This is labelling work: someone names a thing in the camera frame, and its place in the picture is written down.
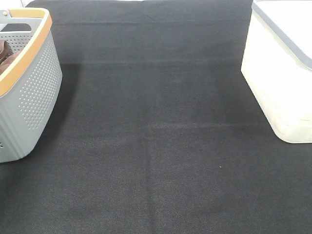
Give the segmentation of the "brown towel in basket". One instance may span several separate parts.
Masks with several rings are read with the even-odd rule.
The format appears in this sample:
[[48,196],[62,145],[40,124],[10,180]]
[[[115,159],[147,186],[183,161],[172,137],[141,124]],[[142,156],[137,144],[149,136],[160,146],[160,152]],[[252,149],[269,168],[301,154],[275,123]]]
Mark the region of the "brown towel in basket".
[[0,41],[0,74],[2,74],[9,65],[20,54],[19,52],[13,53],[9,46],[9,43],[5,40]]

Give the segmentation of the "white plastic storage basket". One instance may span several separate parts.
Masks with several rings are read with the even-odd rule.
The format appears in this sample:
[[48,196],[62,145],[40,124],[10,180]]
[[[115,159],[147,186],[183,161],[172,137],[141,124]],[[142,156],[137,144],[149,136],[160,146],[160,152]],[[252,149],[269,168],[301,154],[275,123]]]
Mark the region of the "white plastic storage basket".
[[252,2],[241,72],[275,135],[311,143],[311,1]]

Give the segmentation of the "black fabric table mat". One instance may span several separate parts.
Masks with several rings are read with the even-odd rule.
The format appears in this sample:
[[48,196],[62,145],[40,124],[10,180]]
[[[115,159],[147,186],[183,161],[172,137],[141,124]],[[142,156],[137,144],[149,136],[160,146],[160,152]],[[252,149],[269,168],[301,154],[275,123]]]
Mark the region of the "black fabric table mat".
[[63,73],[35,149],[0,166],[3,234],[309,234],[312,146],[245,82],[249,0],[36,0]]

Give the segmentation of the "grey perforated laundry basket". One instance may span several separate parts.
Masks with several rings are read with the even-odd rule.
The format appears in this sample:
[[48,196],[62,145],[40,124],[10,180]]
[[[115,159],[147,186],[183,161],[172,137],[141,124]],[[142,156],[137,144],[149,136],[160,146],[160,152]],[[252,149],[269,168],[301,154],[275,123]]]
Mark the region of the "grey perforated laundry basket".
[[52,19],[44,8],[4,9],[9,27],[0,40],[20,54],[0,75],[0,160],[27,156],[37,144],[56,103],[61,82]]

